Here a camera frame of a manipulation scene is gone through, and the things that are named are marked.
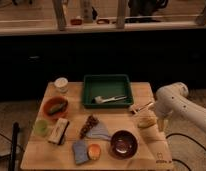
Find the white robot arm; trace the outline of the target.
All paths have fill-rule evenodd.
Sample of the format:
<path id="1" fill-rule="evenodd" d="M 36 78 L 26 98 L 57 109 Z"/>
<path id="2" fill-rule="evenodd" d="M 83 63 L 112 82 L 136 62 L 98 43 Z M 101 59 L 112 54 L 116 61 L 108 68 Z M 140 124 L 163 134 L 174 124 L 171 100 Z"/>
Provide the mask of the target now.
<path id="1" fill-rule="evenodd" d="M 176 112 L 206 133 L 206 108 L 188 100 L 188 94 L 188 87 L 182 82 L 160 87 L 156 91 L 155 114 L 165 118 L 170 112 Z"/>

